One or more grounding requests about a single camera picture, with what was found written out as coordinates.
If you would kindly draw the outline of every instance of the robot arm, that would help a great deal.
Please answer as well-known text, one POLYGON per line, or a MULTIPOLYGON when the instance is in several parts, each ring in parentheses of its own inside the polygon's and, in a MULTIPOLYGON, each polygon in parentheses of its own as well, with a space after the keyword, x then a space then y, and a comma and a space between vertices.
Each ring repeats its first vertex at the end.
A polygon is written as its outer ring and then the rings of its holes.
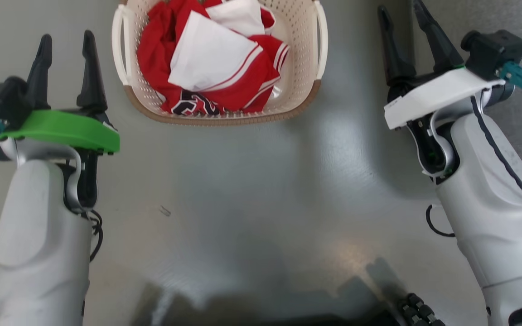
POLYGON ((506 31, 469 33, 463 48, 470 60, 460 67, 462 58, 422 1, 414 0, 414 7, 437 65, 432 74, 415 76, 380 7, 390 86, 386 122, 390 129, 408 128, 414 137, 423 173, 436 185, 458 247, 482 288, 489 324, 522 324, 522 182, 509 173, 522 180, 522 161, 495 122, 483 116, 483 108, 509 98, 514 85, 522 88, 516 65, 522 39, 506 31))
POLYGON ((98 228, 88 215, 95 212, 97 161, 120 150, 120 136, 105 114, 93 34, 84 37, 79 109, 50 110, 47 104, 51 47, 45 35, 27 83, 17 77, 0 83, 0 160, 18 166, 0 219, 3 326, 82 324, 92 231, 98 228))

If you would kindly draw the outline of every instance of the black cable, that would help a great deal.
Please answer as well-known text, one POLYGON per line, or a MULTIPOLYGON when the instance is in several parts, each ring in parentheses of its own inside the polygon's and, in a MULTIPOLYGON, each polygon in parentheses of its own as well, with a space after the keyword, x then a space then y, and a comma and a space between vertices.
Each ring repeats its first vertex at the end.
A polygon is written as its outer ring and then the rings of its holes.
POLYGON ((96 254, 98 254, 98 252, 100 251, 100 246, 102 246, 102 240, 104 240, 104 231, 102 230, 102 225, 104 221, 102 220, 102 216, 100 216, 100 214, 95 210, 91 210, 90 213, 96 215, 96 217, 90 217, 90 220, 96 223, 92 227, 92 229, 94 229, 94 235, 98 236, 98 243, 96 244, 94 251, 92 251, 92 254, 90 255, 90 262, 92 262, 96 257, 96 254))
POLYGON ((428 208, 426 209, 426 222, 428 223, 428 226, 430 227, 430 229, 432 231, 434 231, 437 235, 441 235, 443 237, 447 237, 447 238, 456 237, 454 235, 454 233, 444 233, 444 232, 438 231, 438 229, 435 228, 435 226, 432 224, 432 220, 430 219, 430 211, 432 211, 432 205, 428 206, 428 208))
POLYGON ((503 165, 505 165, 505 169, 507 170, 507 173, 509 173, 509 175, 513 177, 513 179, 517 183, 518 187, 522 190, 522 181, 521 181, 520 177, 518 177, 518 175, 515 173, 513 168, 510 166, 510 164, 507 162, 507 160, 503 156, 503 153, 501 153, 501 150, 497 146, 497 143, 495 143, 495 140, 493 139, 491 132, 489 132, 487 125, 484 123, 483 116, 479 111, 479 106, 477 105, 476 98, 474 96, 471 97, 471 101, 473 103, 474 115, 477 117, 478 125, 480 125, 480 129, 483 130, 484 135, 487 138, 488 144, 491 145, 491 147, 495 151, 495 154, 499 158, 499 161, 501 161, 501 163, 503 163, 503 165))

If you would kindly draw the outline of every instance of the floor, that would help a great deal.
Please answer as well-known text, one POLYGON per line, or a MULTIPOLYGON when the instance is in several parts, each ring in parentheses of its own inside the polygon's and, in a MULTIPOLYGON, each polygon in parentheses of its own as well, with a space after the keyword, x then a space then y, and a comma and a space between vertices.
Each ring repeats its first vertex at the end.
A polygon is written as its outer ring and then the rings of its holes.
MULTIPOLYGON (((406 292, 449 325, 486 324, 456 240, 426 225, 437 199, 410 136, 385 128, 380 3, 408 41, 405 0, 323 0, 328 66, 300 117, 191 128, 153 122, 129 104, 112 61, 116 0, 0 0, 0 81, 27 78, 50 33, 54 107, 75 105, 83 32, 96 35, 122 152, 100 161, 106 236, 85 325, 354 318, 406 292)), ((0 212, 13 169, 0 163, 0 212)), ((449 230, 443 213, 435 223, 449 230)))

